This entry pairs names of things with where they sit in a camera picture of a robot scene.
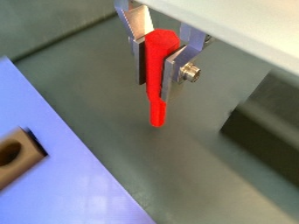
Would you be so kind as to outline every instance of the gray table surface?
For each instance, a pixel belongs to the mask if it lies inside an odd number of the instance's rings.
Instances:
[[[1,0],[0,55],[16,58],[113,12],[109,0]]]
[[[160,129],[116,17],[17,67],[156,223],[299,223],[297,188],[219,133],[272,66],[220,41],[197,64]]]

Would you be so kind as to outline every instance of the screw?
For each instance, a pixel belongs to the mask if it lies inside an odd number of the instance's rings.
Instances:
[[[181,77],[189,82],[195,82],[200,78],[201,70],[189,62],[181,67]]]

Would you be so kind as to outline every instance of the metal bracket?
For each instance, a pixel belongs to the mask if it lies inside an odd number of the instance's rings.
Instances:
[[[125,27],[128,42],[135,56],[135,80],[139,85],[145,83],[145,39],[153,23],[145,5],[133,8],[133,1],[116,0],[116,13]]]
[[[141,85],[145,83],[144,35],[155,29],[149,11],[144,5],[135,8],[133,1],[129,0],[114,0],[114,6],[135,55],[136,83]],[[193,61],[203,47],[213,40],[209,35],[184,23],[181,23],[180,39],[187,45],[177,49],[164,61],[161,98],[165,102],[169,100],[171,92],[173,93],[171,91],[173,86],[181,89],[185,80],[195,82],[199,79],[200,69],[193,65]]]

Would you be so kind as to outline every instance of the red object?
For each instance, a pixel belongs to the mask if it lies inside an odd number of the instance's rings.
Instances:
[[[151,124],[164,125],[165,102],[160,98],[164,59],[179,48],[173,31],[156,29],[144,36],[145,92],[151,102]]]

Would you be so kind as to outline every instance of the white shelf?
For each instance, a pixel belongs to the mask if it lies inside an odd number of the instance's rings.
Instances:
[[[299,0],[137,0],[299,75]]]

